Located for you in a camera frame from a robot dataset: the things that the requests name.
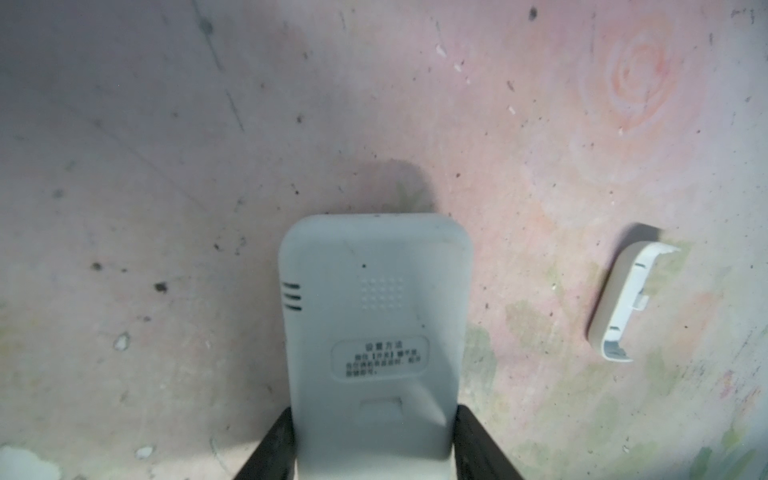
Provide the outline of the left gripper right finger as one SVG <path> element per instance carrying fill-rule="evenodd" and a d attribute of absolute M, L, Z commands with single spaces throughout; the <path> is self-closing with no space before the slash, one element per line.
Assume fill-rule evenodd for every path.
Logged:
<path fill-rule="evenodd" d="M 524 479 L 466 405 L 457 407 L 452 441 L 458 480 Z"/>

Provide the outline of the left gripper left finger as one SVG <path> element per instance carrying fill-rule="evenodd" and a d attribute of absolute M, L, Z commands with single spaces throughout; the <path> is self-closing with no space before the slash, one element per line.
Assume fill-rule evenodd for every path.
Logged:
<path fill-rule="evenodd" d="M 296 440 L 291 408 L 273 423 L 234 480 L 292 480 L 295 476 Z"/>

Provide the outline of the white remote control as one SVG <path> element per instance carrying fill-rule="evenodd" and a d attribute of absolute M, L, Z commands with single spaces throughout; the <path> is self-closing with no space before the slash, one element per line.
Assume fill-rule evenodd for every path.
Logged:
<path fill-rule="evenodd" d="M 472 241 L 435 213 L 315 215 L 278 255 L 301 479 L 447 479 Z"/>

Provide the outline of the white battery cover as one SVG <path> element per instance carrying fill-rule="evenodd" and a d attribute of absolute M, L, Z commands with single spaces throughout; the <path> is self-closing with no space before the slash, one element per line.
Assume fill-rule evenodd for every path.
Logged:
<path fill-rule="evenodd" d="M 632 361 L 620 345 L 629 319 L 648 304 L 649 296 L 644 288 L 656 259 L 679 251 L 679 247 L 670 244 L 641 241 L 627 246 L 618 255 L 587 332 L 590 346 L 603 360 Z"/>

